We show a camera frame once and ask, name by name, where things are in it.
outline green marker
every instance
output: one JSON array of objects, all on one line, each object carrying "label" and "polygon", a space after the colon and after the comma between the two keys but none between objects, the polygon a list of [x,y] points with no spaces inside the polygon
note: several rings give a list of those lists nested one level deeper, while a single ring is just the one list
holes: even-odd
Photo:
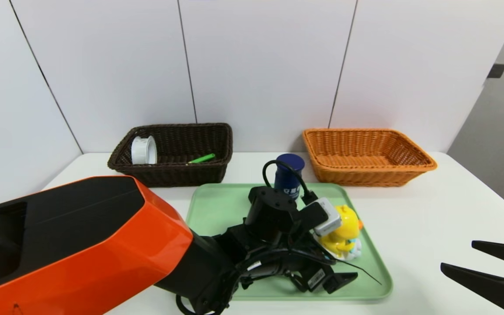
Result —
[{"label": "green marker", "polygon": [[205,162],[205,161],[213,159],[213,158],[215,158],[215,153],[208,154],[208,155],[202,156],[202,157],[198,157],[197,159],[188,162],[188,164],[202,163],[202,162]]}]

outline sticker label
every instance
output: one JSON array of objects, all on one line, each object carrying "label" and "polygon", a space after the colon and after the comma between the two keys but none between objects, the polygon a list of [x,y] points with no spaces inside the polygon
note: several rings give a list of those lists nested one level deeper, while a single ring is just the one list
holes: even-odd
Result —
[{"label": "sticker label", "polygon": [[322,278],[324,278],[325,275],[326,275],[326,273],[324,273],[324,271],[322,269],[320,269],[318,272],[316,272],[312,276],[312,278],[310,278],[310,280],[308,281],[308,286],[310,287],[310,289],[314,288],[320,282],[320,280],[322,280]]},{"label": "sticker label", "polygon": [[252,269],[254,269],[254,268],[258,267],[258,266],[261,266],[261,265],[262,265],[262,263],[260,261],[256,261],[255,263],[253,263],[252,265],[250,265],[250,267],[248,267],[246,270],[250,271],[250,270],[252,270]]}]

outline white roll of tape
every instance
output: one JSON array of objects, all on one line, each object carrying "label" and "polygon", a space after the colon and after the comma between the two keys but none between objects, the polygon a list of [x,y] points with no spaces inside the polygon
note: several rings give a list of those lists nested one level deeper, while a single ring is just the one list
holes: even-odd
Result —
[{"label": "white roll of tape", "polygon": [[132,163],[157,163],[157,145],[154,143],[152,136],[148,138],[136,137],[132,141]]}]

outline rubber duck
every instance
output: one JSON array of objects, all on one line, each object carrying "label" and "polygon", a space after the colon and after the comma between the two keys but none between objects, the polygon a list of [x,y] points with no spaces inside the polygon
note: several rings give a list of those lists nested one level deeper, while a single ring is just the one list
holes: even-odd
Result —
[{"label": "rubber duck", "polygon": [[320,244],[328,251],[336,254],[338,258],[348,257],[350,254],[358,257],[361,254],[361,242],[358,237],[363,228],[363,223],[359,220],[355,211],[347,205],[336,206],[336,210],[342,218],[342,225],[330,232],[330,234],[321,237]]}]

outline blue cylinder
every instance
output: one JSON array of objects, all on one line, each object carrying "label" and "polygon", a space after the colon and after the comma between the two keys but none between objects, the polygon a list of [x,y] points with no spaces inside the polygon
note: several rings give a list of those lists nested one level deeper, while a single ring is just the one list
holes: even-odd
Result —
[{"label": "blue cylinder", "polygon": [[[294,168],[299,175],[301,175],[302,169],[305,168],[305,161],[302,157],[296,154],[282,154],[277,157],[277,160],[289,164],[289,166]],[[286,194],[291,196],[292,199],[297,199],[298,194],[301,192],[301,183],[295,175],[293,175],[293,173],[282,165],[277,165],[276,182],[274,187],[284,191]]]}]

